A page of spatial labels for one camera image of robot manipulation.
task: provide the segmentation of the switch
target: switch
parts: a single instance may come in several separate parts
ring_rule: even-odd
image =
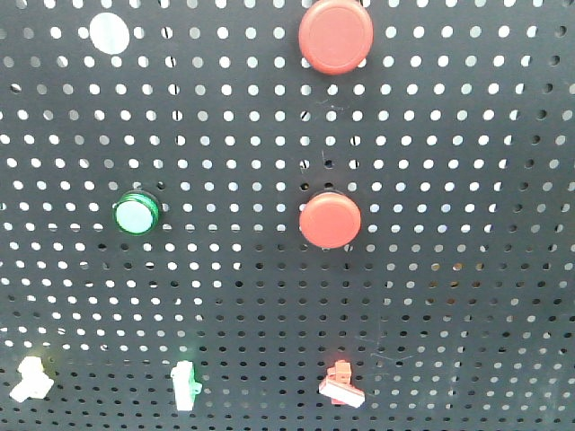
[[[130,235],[143,235],[152,231],[160,220],[157,199],[142,190],[129,191],[113,206],[116,226]]]
[[[334,405],[347,404],[356,409],[366,400],[366,394],[351,384],[351,364],[342,360],[327,369],[319,392],[330,397]]]
[[[369,53],[374,27],[356,0],[319,0],[299,26],[299,47],[312,67],[327,75],[355,69]]]
[[[348,244],[358,235],[360,226],[358,206],[350,198],[333,191],[313,197],[299,217],[304,237],[324,249]]]

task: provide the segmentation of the red plastic clip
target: red plastic clip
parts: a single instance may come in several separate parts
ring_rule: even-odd
[[[358,408],[366,400],[365,393],[351,384],[351,364],[343,360],[327,369],[319,390],[332,399],[333,405],[348,404]]]

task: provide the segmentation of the plastic clip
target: plastic clip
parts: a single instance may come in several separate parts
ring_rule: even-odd
[[[196,395],[201,393],[201,383],[194,379],[194,364],[190,361],[180,361],[172,368],[170,376],[176,397],[176,409],[192,411]]]
[[[332,404],[348,404],[358,408],[366,400],[365,393],[351,385],[351,364],[347,361],[337,361],[327,369],[327,375],[319,386],[322,395],[330,397]]]
[[[18,373],[22,375],[22,381],[10,392],[10,397],[18,402],[25,402],[29,398],[42,400],[54,384],[44,373],[42,360],[36,356],[25,357],[18,365]]]

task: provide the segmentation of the red push button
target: red push button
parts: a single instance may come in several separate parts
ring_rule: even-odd
[[[367,56],[374,27],[356,0],[319,0],[299,26],[299,47],[312,67],[328,75],[355,69]]]
[[[299,216],[299,227],[313,245],[342,247],[353,240],[361,226],[358,206],[346,196],[325,192],[312,198]]]

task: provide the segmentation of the black pegboard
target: black pegboard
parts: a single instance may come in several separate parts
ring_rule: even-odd
[[[2,429],[572,428],[573,2],[364,0],[338,77],[302,61],[310,3],[0,4]],[[135,183],[145,237],[111,221]],[[324,187],[362,209],[345,249],[298,231]],[[19,405],[27,355],[57,386]],[[361,409],[317,393],[340,358]]]

